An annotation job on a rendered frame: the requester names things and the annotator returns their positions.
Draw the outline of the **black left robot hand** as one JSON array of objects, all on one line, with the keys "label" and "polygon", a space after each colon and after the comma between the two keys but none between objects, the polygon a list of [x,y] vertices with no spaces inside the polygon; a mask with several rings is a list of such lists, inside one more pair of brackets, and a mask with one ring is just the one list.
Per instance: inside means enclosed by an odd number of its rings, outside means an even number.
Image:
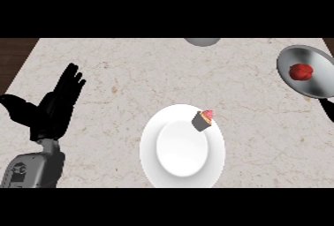
[{"label": "black left robot hand", "polygon": [[55,87],[45,93],[38,105],[11,94],[0,95],[0,104],[5,107],[10,119],[29,128],[30,141],[57,140],[66,133],[84,83],[78,66],[69,63]]}]

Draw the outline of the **white round plate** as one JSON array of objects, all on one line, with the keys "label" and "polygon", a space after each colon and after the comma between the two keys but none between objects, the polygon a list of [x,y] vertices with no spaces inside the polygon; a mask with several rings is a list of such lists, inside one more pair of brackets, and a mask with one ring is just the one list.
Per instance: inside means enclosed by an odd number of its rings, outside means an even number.
[{"label": "white round plate", "polygon": [[199,132],[199,108],[174,104],[152,116],[140,136],[138,159],[154,187],[211,187],[224,167],[225,146],[215,121]]}]

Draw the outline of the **pink frosted cupcake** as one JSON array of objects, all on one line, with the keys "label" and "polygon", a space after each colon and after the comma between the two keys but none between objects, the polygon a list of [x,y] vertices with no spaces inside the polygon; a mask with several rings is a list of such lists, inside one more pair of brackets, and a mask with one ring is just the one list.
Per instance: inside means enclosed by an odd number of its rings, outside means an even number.
[{"label": "pink frosted cupcake", "polygon": [[199,132],[211,126],[212,115],[214,115],[212,110],[203,110],[194,113],[194,117],[191,119],[191,125]]}]

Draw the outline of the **grey round bowl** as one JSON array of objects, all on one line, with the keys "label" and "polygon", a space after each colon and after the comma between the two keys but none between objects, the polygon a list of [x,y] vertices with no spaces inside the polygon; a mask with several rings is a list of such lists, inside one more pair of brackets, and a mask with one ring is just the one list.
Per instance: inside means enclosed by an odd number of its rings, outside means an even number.
[{"label": "grey round bowl", "polygon": [[217,43],[218,38],[186,38],[184,40],[197,47],[206,47]]}]

